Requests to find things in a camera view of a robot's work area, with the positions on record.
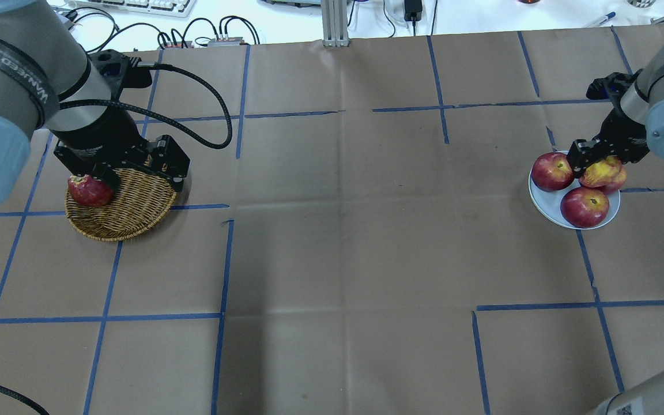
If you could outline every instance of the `woven basket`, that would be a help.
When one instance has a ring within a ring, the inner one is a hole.
[[[130,168],[114,171],[122,183],[104,206],[81,206],[66,191],[66,218],[78,233],[97,241],[124,241],[149,231],[168,213],[178,194],[158,176]]]

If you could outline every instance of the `bowl of fruit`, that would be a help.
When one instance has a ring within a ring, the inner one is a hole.
[[[548,220],[569,229],[596,229],[613,220],[619,211],[619,189],[627,170],[616,156],[609,156],[575,178],[567,152],[545,153],[534,162],[529,175],[529,195]]]

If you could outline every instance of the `blue pen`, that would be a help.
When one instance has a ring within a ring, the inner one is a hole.
[[[583,27],[599,27],[602,24],[606,23],[607,21],[613,19],[614,16],[616,16],[616,13],[611,12],[611,13],[607,14],[606,16],[601,16],[601,18],[599,18],[598,20],[592,21],[591,23],[589,23],[589,24],[587,24],[586,26],[583,26]]]

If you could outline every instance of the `keyboard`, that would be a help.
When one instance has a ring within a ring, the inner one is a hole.
[[[69,5],[97,7],[105,11],[127,10],[161,16],[187,17],[197,0],[71,0]]]

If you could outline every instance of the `plate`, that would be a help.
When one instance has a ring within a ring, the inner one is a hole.
[[[563,196],[565,196],[567,192],[571,191],[572,189],[575,189],[575,187],[580,187],[580,182],[578,181],[578,179],[572,181],[570,186],[566,187],[565,189],[554,192],[546,192],[540,190],[540,188],[537,187],[536,184],[534,184],[534,181],[532,181],[531,172],[527,176],[527,179],[529,180],[529,196],[532,197],[532,203],[534,203],[535,207],[537,207],[537,210],[539,210],[540,213],[545,215],[545,217],[548,218],[548,220],[551,220],[552,223],[559,224],[563,228],[581,229],[582,231],[584,229],[600,228],[601,226],[604,226],[605,224],[611,222],[611,220],[614,219],[614,216],[616,216],[616,213],[619,211],[619,205],[621,202],[620,192],[616,191],[613,194],[609,195],[609,212],[606,214],[606,218],[604,218],[600,224],[597,224],[592,228],[577,228],[572,224],[570,224],[562,216],[562,213],[560,212],[560,202],[562,202],[562,198]]]

